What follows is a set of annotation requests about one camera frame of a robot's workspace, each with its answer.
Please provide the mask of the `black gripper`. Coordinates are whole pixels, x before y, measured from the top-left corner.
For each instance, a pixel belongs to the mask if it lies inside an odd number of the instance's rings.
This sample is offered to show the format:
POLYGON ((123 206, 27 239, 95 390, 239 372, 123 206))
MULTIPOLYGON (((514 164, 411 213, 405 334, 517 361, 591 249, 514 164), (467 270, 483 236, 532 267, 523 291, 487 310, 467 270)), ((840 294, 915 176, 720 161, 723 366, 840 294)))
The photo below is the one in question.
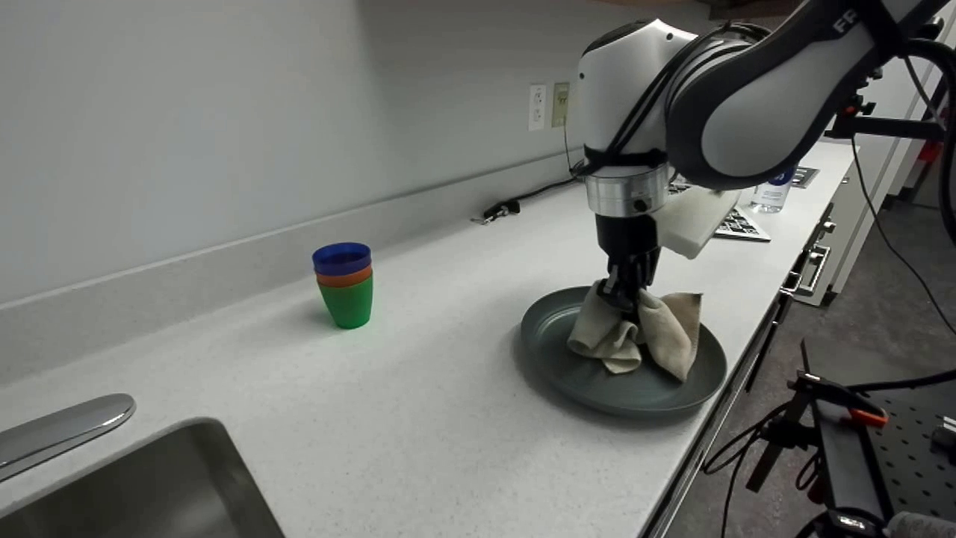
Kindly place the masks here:
POLYGON ((656 243, 656 222, 650 216, 637 219, 605 219, 596 216, 596 246, 610 258, 610 279, 602 285, 602 297, 611 306, 623 306, 623 294, 619 280, 629 280, 634 291, 628 300, 638 306, 649 285, 653 280, 659 243, 656 243))

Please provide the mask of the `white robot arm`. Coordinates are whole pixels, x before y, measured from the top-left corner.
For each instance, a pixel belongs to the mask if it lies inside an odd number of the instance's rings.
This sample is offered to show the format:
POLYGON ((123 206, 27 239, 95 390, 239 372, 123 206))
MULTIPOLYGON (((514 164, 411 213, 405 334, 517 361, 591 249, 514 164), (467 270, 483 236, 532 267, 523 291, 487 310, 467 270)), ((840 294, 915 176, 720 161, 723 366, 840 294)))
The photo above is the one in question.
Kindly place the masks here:
POLYGON ((605 274, 634 303, 653 280, 665 183, 734 191, 788 174, 892 58, 952 65, 930 35, 949 0, 801 0, 783 25, 691 32, 659 17, 616 26, 577 64, 579 174, 605 274))

